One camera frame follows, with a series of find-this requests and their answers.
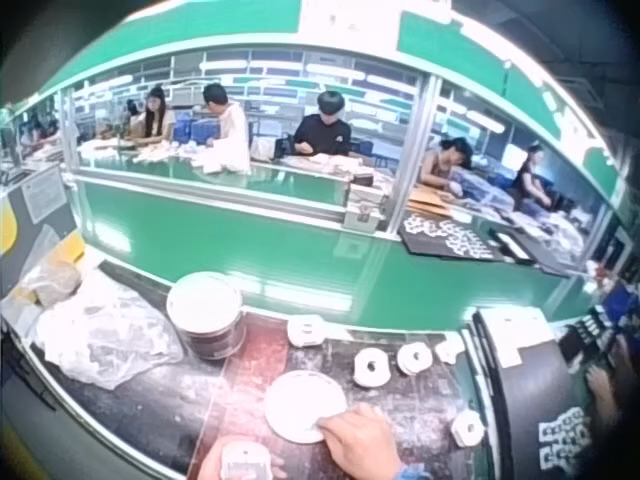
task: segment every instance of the round white lid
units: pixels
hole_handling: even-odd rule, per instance
[[[180,330],[216,333],[233,324],[240,314],[242,296],[227,278],[214,272],[182,277],[169,291],[167,312]]]
[[[315,443],[323,435],[315,426],[321,417],[347,409],[342,387],[326,375],[294,370],[278,377],[265,397],[265,416],[271,428],[285,440]]]

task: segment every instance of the black t-shirt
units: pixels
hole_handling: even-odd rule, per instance
[[[351,127],[342,120],[327,125],[316,113],[302,119],[293,140],[295,143],[307,142],[311,145],[312,155],[317,153],[347,155],[351,141]]]

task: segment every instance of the cylindrical container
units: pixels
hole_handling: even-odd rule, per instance
[[[169,318],[187,346],[207,360],[225,358],[244,341],[242,295],[220,273],[198,272],[176,282],[167,296]]]

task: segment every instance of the white box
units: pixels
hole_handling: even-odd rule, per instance
[[[378,228],[378,223],[384,217],[380,213],[380,209],[370,206],[361,208],[361,205],[352,202],[347,204],[347,213],[344,217],[343,226],[349,230],[356,230],[362,233],[374,233]]]

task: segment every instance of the white label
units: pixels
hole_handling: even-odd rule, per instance
[[[67,203],[62,178],[55,168],[27,180],[22,185],[22,194],[34,224]]]

